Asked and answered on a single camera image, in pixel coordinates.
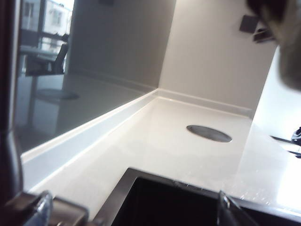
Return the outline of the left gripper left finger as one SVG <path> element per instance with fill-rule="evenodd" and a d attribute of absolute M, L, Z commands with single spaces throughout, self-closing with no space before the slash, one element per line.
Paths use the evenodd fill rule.
<path fill-rule="evenodd" d="M 49 191 L 38 195 L 20 193 L 0 207 L 2 226 L 47 226 L 53 210 Z"/>

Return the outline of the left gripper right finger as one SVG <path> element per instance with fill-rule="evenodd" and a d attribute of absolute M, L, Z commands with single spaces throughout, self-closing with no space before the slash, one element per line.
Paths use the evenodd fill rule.
<path fill-rule="evenodd" d="M 218 194 L 218 225 L 219 226 L 258 226 L 241 207 L 224 191 Z"/>

